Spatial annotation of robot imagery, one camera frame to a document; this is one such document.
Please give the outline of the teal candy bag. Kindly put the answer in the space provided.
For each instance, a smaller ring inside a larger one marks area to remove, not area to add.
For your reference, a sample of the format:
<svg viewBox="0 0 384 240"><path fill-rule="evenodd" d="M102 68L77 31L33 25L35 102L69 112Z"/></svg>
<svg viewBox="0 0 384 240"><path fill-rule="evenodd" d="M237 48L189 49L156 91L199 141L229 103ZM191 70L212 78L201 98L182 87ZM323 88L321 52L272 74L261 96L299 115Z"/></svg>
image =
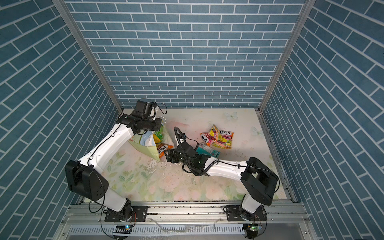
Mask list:
<svg viewBox="0 0 384 240"><path fill-rule="evenodd" d="M199 143L196 152L200 155L208 155L214 158L218 158L220 152L206 145L205 143Z"/></svg>

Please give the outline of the pink yellow Fox's candy bag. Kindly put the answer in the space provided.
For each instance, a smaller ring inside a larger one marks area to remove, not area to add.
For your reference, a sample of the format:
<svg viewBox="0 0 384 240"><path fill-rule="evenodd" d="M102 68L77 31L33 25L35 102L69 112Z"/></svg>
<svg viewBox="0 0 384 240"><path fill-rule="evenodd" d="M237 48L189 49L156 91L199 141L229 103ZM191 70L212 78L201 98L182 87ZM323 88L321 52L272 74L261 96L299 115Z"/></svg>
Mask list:
<svg viewBox="0 0 384 240"><path fill-rule="evenodd" d="M200 133L200 137L207 146L211 146L213 143L223 139L220 134L220 130L216 127L216 125L213 125L209 132Z"/></svg>

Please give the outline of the pastel printed paper bag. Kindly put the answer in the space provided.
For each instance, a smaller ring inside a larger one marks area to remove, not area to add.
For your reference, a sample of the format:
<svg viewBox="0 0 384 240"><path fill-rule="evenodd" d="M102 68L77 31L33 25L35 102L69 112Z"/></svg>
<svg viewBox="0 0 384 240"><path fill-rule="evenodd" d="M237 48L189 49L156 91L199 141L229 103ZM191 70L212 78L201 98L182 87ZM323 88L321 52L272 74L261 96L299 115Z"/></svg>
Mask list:
<svg viewBox="0 0 384 240"><path fill-rule="evenodd" d="M161 122L161 127L158 131L163 132L164 134L164 140L162 143L172 145L174 146L171 137L165 128L165 123L167 122L166 118L160 117L162 122ZM156 160L158 162L165 161L165 156L162 158L159 158L158 155L158 150L153 138L153 133L156 131L147 131L145 133L135 135L129 140L129 143L140 153L152 158L153 160Z"/></svg>

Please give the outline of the orange Fox's fruits candy bag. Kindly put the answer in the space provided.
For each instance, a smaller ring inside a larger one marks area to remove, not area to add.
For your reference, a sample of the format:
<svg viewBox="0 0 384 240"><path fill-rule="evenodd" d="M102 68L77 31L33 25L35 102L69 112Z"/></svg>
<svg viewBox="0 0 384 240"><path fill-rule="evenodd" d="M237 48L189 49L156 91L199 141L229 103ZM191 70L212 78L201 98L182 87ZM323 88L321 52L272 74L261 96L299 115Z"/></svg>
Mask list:
<svg viewBox="0 0 384 240"><path fill-rule="evenodd" d="M219 139L213 143L213 146L220 149L231 149L234 132L219 130Z"/></svg>

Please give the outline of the orange white snack packet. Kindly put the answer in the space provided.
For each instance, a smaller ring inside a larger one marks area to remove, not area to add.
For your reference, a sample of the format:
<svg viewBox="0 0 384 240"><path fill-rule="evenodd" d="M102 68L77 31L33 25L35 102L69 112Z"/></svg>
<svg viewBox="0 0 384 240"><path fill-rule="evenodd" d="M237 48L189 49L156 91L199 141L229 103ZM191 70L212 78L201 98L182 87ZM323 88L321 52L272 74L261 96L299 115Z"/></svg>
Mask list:
<svg viewBox="0 0 384 240"><path fill-rule="evenodd" d="M157 143L156 147L158 150L159 158L162 158L165 155L165 151L172 149L174 146L165 143Z"/></svg>

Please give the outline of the green snack packet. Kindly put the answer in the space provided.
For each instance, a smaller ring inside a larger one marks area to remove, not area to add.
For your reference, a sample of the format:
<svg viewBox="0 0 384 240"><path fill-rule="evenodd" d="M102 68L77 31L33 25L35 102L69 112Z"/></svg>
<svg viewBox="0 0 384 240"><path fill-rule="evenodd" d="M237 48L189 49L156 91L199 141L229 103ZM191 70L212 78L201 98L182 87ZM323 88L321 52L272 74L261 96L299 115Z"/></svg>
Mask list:
<svg viewBox="0 0 384 240"><path fill-rule="evenodd" d="M155 144L162 143L164 140L164 134L161 131L156 131L153 133L153 138L154 138Z"/></svg>

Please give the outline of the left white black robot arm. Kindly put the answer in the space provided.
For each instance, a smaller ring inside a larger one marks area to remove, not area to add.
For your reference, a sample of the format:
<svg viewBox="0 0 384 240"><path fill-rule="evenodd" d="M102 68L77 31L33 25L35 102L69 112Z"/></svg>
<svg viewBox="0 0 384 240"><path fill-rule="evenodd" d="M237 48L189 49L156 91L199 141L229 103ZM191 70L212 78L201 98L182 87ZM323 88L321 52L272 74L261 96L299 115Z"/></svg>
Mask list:
<svg viewBox="0 0 384 240"><path fill-rule="evenodd" d="M135 135L159 131L162 121L156 117L158 103L140 99L131 114L119 115L112 130L78 161L69 161L65 173L69 190L107 209L119 222L132 219L131 201L119 195L102 173L120 147Z"/></svg>

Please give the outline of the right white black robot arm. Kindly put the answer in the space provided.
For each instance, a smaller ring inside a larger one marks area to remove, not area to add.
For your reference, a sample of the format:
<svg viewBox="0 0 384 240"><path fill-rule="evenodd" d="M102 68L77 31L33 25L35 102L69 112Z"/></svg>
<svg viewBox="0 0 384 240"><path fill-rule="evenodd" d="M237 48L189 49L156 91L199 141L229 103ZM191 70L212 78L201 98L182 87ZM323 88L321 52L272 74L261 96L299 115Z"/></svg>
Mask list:
<svg viewBox="0 0 384 240"><path fill-rule="evenodd" d="M201 155L184 142L176 149L165 151L167 162L181 163L186 173L197 177L223 177L243 184L245 196L239 206L239 215L244 220L256 219L262 206L270 206L280 179L259 159L250 157L247 161L226 161L209 155Z"/></svg>

